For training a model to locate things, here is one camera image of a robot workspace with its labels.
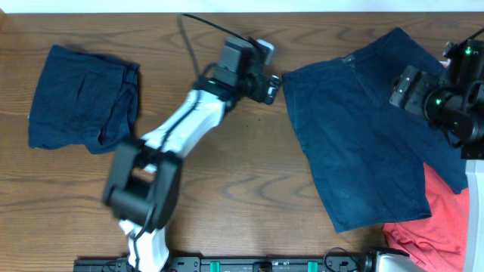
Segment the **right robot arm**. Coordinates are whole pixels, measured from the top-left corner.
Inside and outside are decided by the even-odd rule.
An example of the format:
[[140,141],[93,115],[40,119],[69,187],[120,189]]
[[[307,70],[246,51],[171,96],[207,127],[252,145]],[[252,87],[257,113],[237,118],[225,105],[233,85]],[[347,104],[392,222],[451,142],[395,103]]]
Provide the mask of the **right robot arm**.
[[447,44],[446,71],[432,76],[408,66],[394,84],[389,102],[454,135],[466,160],[470,190],[465,271],[483,269],[483,41],[477,32]]

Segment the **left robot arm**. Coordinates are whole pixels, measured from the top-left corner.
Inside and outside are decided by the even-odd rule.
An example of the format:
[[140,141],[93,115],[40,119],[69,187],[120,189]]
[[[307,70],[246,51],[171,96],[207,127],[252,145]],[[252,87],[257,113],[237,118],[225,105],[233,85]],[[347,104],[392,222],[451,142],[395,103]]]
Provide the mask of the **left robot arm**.
[[128,238],[130,271],[161,271],[168,263],[166,225],[175,210],[186,156],[237,102],[273,104],[281,87],[268,76],[274,45],[229,37],[219,62],[199,74],[185,102],[158,128],[122,141],[114,154],[103,203]]

